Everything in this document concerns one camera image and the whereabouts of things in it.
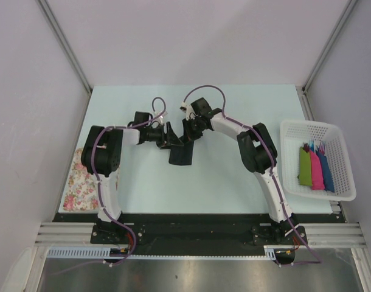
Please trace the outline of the black paper napkin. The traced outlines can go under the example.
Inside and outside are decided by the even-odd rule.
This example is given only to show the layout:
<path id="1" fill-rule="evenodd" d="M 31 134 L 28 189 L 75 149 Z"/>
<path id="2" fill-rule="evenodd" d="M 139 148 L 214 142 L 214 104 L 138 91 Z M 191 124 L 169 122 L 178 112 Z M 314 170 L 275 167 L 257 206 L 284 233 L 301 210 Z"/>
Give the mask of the black paper napkin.
<path id="1" fill-rule="evenodd" d="M 169 164 L 177 166 L 192 165 L 194 141 L 187 136 L 180 137 L 182 146 L 172 145 L 170 147 Z"/>

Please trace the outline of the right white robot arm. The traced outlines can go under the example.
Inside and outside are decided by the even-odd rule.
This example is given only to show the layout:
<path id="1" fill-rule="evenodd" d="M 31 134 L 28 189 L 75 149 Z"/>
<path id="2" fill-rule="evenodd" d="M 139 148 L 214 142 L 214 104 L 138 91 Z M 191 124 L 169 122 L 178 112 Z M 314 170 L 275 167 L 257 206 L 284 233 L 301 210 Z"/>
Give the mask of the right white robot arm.
<path id="1" fill-rule="evenodd" d="M 212 109 L 206 99 L 200 98 L 191 104 L 182 102 L 180 110 L 184 145 L 170 153 L 170 162 L 186 166 L 192 164 L 194 142 L 210 130 L 224 134 L 238 144 L 241 161 L 253 173 L 264 193 L 271 220 L 276 224 L 271 229 L 272 239 L 285 244 L 293 234 L 300 235 L 299 224 L 292 212 L 277 174 L 277 150 L 263 123 L 245 125 L 227 115 L 222 109 Z"/>

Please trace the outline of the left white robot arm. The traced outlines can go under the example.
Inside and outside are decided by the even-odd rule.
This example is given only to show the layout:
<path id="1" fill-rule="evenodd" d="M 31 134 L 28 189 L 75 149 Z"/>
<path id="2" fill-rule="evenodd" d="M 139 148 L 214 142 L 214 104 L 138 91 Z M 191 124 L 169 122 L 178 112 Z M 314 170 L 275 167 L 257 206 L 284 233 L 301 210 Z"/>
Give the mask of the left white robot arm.
<path id="1" fill-rule="evenodd" d="M 173 131 L 170 122 L 155 119 L 148 112 L 135 112 L 134 120 L 125 127 L 91 127 L 81 154 L 81 163 L 96 183 L 100 209 L 98 211 L 98 233 L 112 243 L 121 242 L 130 235 L 118 219 L 122 209 L 117 195 L 118 174 L 123 145 L 140 145 L 154 142 L 160 149 L 183 147 L 185 140 Z"/>

